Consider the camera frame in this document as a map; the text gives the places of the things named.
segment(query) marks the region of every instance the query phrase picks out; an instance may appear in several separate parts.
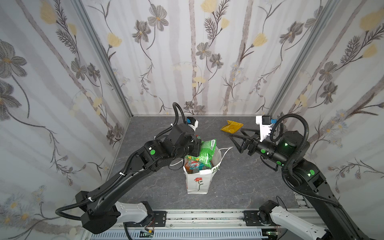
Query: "barcode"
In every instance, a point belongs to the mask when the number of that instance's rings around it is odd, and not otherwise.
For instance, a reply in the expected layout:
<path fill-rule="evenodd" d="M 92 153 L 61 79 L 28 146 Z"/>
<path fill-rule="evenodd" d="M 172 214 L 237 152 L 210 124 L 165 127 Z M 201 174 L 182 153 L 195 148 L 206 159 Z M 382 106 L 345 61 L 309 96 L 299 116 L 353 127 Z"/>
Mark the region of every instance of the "barcode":
<path fill-rule="evenodd" d="M 216 140 L 211 141 L 211 150 L 213 151 Z"/>

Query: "floral wallpaper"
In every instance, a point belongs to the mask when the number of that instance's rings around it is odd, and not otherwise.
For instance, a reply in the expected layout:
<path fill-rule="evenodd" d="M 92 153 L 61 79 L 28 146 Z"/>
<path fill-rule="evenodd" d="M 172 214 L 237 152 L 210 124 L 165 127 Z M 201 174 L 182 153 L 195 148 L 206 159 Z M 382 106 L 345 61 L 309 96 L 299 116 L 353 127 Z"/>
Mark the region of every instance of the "floral wallpaper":
<path fill-rule="evenodd" d="M 342 0 L 276 114 L 310 125 L 306 159 L 368 236 L 381 239 L 384 207 L 384 4 Z M 298 121 L 288 129 L 302 130 Z"/>
<path fill-rule="evenodd" d="M 1 236 L 74 239 L 55 209 L 107 179 L 129 118 L 69 1 L 3 1 L 0 20 Z"/>
<path fill-rule="evenodd" d="M 324 0 L 82 0 L 134 114 L 266 113 Z"/>

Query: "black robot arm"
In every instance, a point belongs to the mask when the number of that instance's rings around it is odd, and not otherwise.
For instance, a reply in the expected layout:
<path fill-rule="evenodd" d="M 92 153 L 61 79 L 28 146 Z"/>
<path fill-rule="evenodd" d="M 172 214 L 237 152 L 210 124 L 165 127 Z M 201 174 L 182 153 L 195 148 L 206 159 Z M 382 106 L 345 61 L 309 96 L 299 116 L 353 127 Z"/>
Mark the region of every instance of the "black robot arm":
<path fill-rule="evenodd" d="M 260 131 L 255 129 L 242 129 L 243 135 L 231 134 L 229 138 L 240 153 L 246 149 L 248 149 L 250 156 L 258 153 L 264 164 L 275 171 L 281 166 L 284 182 L 293 191 L 305 196 L 327 225 L 330 231 L 327 239 L 368 240 L 369 237 L 356 226 L 334 196 L 323 173 L 315 164 L 303 158 L 310 146 L 310 143 L 307 142 L 308 134 L 303 136 L 298 131 L 283 131 L 281 123 L 283 119 L 289 117 L 299 119 L 303 123 L 304 132 L 309 132 L 308 124 L 303 117 L 297 114 L 287 114 L 277 120 L 271 129 L 270 137 L 263 141 L 259 141 Z M 279 126 L 280 134 L 274 139 L 273 133 Z M 254 135 L 248 135 L 247 131 L 253 132 Z M 235 138 L 242 139 L 243 142 L 238 144 Z M 266 163 L 267 160 L 276 165 L 270 166 Z"/>
<path fill-rule="evenodd" d="M 80 191 L 76 194 L 76 204 L 58 208 L 56 214 L 81 220 L 83 227 L 95 234 L 104 232 L 113 226 L 121 215 L 115 203 L 139 181 L 162 167 L 169 166 L 176 158 L 184 158 L 186 155 L 198 157 L 201 139 L 194 135 L 193 129 L 198 122 L 192 117 L 185 120 L 181 111 L 183 123 L 177 124 L 176 108 L 181 110 L 180 106 L 174 103 L 175 122 L 171 127 L 158 134 L 154 140 L 146 142 L 139 150 L 134 151 L 119 173 L 90 192 Z M 84 211 L 81 217 L 64 213 L 76 207 Z"/>

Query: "white shopping bag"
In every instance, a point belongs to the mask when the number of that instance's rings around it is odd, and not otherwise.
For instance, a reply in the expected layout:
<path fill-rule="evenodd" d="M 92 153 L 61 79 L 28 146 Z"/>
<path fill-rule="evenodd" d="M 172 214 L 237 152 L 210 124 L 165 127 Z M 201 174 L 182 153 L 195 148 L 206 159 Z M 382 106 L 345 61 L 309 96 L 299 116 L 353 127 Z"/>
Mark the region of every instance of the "white shopping bag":
<path fill-rule="evenodd" d="M 215 154 L 211 162 L 215 162 L 214 158 L 218 158 L 216 162 L 219 161 L 219 163 L 213 166 L 211 169 L 201 170 L 198 173 L 188 174 L 187 170 L 185 169 L 185 166 L 183 166 L 185 177 L 186 177 L 185 183 L 187 184 L 188 194 L 208 193 L 209 185 L 212 181 L 213 176 L 219 170 L 220 164 L 224 156 L 231 148 L 232 147 L 218 149 L 218 147 L 216 146 Z M 221 156 L 221 150 L 223 149 L 227 149 L 227 151 L 224 153 L 223 156 Z"/>

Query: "gray marble floor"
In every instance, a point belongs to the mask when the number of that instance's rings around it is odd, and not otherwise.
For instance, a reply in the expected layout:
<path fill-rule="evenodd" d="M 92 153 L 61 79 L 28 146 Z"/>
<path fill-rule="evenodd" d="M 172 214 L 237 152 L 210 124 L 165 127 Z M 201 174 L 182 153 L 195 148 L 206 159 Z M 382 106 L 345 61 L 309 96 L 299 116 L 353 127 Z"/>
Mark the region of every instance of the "gray marble floor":
<path fill-rule="evenodd" d="M 196 134 L 206 141 L 217 139 L 219 148 L 233 146 L 229 133 L 220 130 L 227 124 L 226 120 L 241 122 L 245 128 L 257 128 L 255 117 L 195 117 L 199 121 Z M 173 121 L 174 117 L 133 117 L 111 175 L 122 169 L 134 150 Z M 258 208 L 269 199 L 276 201 L 276 195 L 283 199 L 287 208 L 297 207 L 293 192 L 282 181 L 280 171 L 274 172 L 265 166 L 259 155 L 240 154 L 234 147 L 225 155 L 207 194 L 187 194 L 183 170 L 171 171 L 164 167 L 139 182 L 120 202 L 148 201 L 152 209 L 246 209 Z"/>

